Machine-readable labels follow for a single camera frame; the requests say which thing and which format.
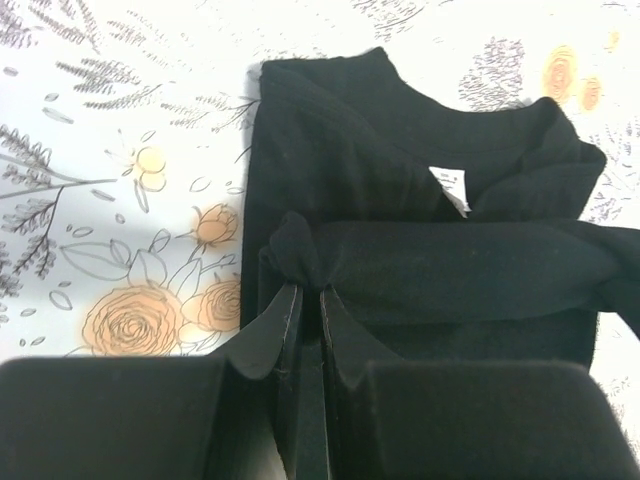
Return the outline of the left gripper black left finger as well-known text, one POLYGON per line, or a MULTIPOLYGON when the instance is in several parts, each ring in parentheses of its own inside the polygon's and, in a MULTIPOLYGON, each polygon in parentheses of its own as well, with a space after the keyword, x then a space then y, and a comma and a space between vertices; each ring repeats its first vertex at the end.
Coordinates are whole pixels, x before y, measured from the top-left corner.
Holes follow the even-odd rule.
POLYGON ((291 479, 302 291, 214 352, 1 367, 5 479, 291 479))

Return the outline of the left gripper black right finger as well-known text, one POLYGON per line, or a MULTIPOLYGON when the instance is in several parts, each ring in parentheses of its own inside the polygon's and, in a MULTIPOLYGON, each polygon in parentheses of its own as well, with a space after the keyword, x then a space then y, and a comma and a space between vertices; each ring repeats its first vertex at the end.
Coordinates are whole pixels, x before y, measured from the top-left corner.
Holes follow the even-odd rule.
POLYGON ((630 449, 581 367, 409 361, 320 296, 337 479, 626 479, 630 449))

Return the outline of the black t shirt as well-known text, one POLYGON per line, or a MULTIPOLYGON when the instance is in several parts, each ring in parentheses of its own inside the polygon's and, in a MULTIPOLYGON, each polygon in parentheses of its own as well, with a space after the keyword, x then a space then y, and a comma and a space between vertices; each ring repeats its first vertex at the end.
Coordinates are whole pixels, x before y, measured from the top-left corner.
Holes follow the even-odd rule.
POLYGON ((600 313, 639 326, 639 233, 580 220, 606 158, 549 98, 456 111, 379 48, 273 60, 250 151, 243 324, 289 282, 410 359, 589 366, 600 313))

